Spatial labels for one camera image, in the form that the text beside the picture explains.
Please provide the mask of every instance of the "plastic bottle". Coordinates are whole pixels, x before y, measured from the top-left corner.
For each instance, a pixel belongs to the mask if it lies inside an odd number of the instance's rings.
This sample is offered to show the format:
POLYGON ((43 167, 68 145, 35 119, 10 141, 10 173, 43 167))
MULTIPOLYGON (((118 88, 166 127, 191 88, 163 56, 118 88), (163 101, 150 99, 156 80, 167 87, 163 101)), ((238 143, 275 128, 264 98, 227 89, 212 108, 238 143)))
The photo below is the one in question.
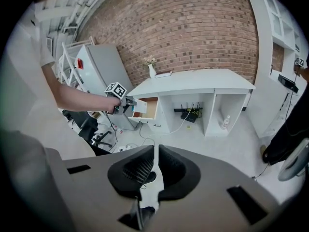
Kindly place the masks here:
POLYGON ((230 115, 228 115, 228 116, 226 117, 226 119, 223 121, 223 124, 222 124, 222 126, 221 126, 221 129, 225 130, 225 129, 227 128, 229 122, 230 122, 230 115))

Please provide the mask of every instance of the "open drawer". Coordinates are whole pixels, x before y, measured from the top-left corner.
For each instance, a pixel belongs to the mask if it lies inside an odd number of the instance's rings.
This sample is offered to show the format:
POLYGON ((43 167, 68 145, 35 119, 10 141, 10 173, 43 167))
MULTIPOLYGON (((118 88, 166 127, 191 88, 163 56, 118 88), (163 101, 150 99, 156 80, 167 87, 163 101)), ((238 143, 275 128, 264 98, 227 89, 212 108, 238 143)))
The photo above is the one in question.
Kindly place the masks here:
POLYGON ((146 113, 134 112, 132 117, 129 117, 129 119, 134 120, 136 122, 142 122, 142 123, 149 122, 151 124, 154 124, 160 107, 158 97, 141 98, 139 100, 147 103, 146 113))

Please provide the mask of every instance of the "black office chair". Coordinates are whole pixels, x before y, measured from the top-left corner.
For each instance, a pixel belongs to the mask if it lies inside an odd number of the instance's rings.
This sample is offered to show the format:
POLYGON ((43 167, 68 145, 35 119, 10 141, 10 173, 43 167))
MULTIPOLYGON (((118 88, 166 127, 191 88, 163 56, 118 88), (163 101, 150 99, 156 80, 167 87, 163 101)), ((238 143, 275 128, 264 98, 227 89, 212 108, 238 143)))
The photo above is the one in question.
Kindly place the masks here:
POLYGON ((92 150, 95 152, 96 156, 109 154, 108 151, 99 148, 98 145, 107 145, 109 148, 112 148, 111 144, 101 142, 101 140, 107 134, 111 134, 112 132, 107 131, 104 134, 95 133, 98 130, 98 121, 97 119, 91 117, 88 112, 67 112, 75 121, 76 125, 81 129, 78 135, 85 139, 85 141, 91 146, 92 150))

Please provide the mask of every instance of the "white refrigerator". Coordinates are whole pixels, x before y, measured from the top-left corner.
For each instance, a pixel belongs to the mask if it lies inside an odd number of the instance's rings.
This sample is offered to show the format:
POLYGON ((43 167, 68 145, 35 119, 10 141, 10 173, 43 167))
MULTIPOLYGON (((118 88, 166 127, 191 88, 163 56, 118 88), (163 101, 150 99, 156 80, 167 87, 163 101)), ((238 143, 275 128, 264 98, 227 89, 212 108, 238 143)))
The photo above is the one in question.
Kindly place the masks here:
MULTIPOLYGON (((91 94, 106 96, 104 90, 110 83, 118 82, 127 89, 127 94, 133 85, 126 73, 117 48, 113 44, 83 45, 77 54, 75 67, 78 70, 84 86, 91 94), (78 68, 78 59, 83 62, 83 68, 78 68)), ((133 112, 129 107, 122 115, 109 115, 112 123, 122 129, 133 130, 137 122, 129 120, 133 112)))

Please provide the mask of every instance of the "vase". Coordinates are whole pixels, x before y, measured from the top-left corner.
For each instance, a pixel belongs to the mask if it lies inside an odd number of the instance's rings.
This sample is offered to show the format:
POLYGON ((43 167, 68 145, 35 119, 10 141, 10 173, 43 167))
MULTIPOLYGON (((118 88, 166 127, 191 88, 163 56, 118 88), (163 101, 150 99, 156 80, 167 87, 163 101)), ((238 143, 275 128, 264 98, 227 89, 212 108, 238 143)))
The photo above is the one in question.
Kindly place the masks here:
POLYGON ((150 78, 155 78, 156 72, 152 64, 148 64, 150 78))

